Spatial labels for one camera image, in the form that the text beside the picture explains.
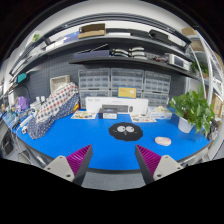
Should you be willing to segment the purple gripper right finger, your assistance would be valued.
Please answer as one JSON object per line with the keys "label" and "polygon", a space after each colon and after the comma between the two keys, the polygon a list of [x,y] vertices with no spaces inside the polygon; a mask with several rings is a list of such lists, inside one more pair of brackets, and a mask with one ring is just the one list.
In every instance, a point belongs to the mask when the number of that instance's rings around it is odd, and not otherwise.
{"label": "purple gripper right finger", "polygon": [[182,169],[182,166],[169,155],[160,156],[140,145],[135,146],[135,156],[146,184]]}

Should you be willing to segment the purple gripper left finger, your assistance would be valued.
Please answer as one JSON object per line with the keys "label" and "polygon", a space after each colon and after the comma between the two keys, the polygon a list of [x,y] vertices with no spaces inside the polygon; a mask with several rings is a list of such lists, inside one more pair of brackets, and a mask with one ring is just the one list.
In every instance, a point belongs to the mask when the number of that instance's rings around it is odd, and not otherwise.
{"label": "purple gripper left finger", "polygon": [[92,145],[88,145],[67,157],[58,156],[44,170],[81,186],[92,155]]}

